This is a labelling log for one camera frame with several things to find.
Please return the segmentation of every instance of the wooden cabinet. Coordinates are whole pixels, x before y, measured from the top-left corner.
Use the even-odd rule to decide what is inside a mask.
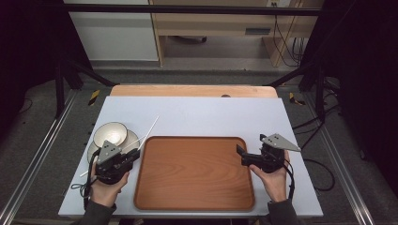
[[[266,7],[268,0],[149,0],[152,5],[179,6],[234,6]],[[322,0],[291,0],[291,8],[321,8]],[[316,17],[278,16],[281,33],[275,32],[275,16],[269,15],[219,15],[219,14],[152,14],[158,54],[163,63],[167,36],[261,36],[265,41],[274,67],[281,63],[278,49],[283,53],[283,39],[308,38],[313,31]]]

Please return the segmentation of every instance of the brown tray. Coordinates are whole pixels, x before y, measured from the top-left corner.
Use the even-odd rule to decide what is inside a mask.
[[[250,170],[235,137],[146,140],[134,204],[142,210],[247,211],[254,206]]]

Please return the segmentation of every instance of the person's left hand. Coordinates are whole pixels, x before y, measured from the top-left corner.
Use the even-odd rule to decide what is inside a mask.
[[[91,170],[91,177],[96,174],[96,163]],[[127,184],[129,172],[126,172],[122,179],[114,185],[107,185],[97,180],[91,185],[90,198],[94,203],[102,204],[107,207],[112,207],[116,201],[117,194],[121,192],[122,187]]]

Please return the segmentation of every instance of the gray carpet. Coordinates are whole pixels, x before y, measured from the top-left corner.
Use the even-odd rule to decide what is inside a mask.
[[[198,84],[263,84],[274,81],[280,75],[264,76],[261,72],[192,72],[182,71],[124,71],[115,75],[113,71],[100,71],[101,75],[117,83],[198,83]],[[62,219],[57,215],[63,200],[63,193],[69,188],[85,144],[95,124],[104,98],[110,88],[91,79],[85,79],[85,85],[76,98],[65,125],[61,128],[54,145],[46,157],[37,178],[26,195],[16,218]],[[100,90],[94,106],[88,106],[88,100],[94,90]],[[289,91],[278,90],[283,99],[292,126],[312,118],[307,105],[298,105],[289,101]],[[54,120],[55,95],[54,82],[32,88],[26,95],[33,101],[32,107],[21,113],[14,122],[8,138],[1,142],[0,169],[4,172],[0,180],[3,191],[0,192],[0,206],[4,207],[13,189],[18,185],[24,170],[28,167],[41,141]],[[327,98],[328,105],[336,104],[333,97]],[[333,138],[344,162],[351,172],[362,198],[365,200],[376,224],[398,222],[398,202],[393,196],[377,167],[360,159],[359,149],[352,134],[338,110],[331,112],[326,127]],[[303,127],[297,132],[314,128]],[[299,145],[303,145],[312,132],[298,134]],[[329,156],[320,135],[315,135],[303,149],[303,157],[318,160],[332,171]],[[306,162],[314,185],[326,188],[330,184],[329,174],[311,162]],[[344,190],[336,178],[333,190],[319,192],[318,199],[324,211],[323,217],[308,219],[309,223],[358,224]]]

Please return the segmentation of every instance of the wooden desk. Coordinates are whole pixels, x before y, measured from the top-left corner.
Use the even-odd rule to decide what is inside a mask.
[[[149,0],[149,4],[263,8],[269,5],[268,1],[270,0]],[[323,0],[290,0],[289,7],[321,8],[322,5]],[[274,43],[275,16],[271,15],[152,14],[161,65],[167,36],[259,36],[263,37],[272,65],[278,67],[282,62],[281,55],[286,50],[283,39],[309,38],[316,19],[311,16],[278,16],[281,33],[278,30],[275,32]]]
[[[232,97],[219,97],[224,94]],[[143,137],[153,124],[150,136],[239,137],[248,152],[259,154],[259,134],[280,133],[297,144],[284,105],[271,87],[193,86],[193,85],[118,85],[105,99],[93,132],[109,122],[119,122]],[[82,184],[87,171],[87,145],[71,184]],[[294,166],[296,191],[293,205],[299,217],[322,217],[322,209],[302,160],[301,153],[290,152]],[[141,159],[134,161],[129,182],[118,195],[117,218],[252,218],[268,213],[269,196],[261,180],[252,174],[255,204],[249,211],[161,211],[140,210],[133,204]],[[69,189],[58,213],[79,218],[84,214],[83,199],[76,189]]]

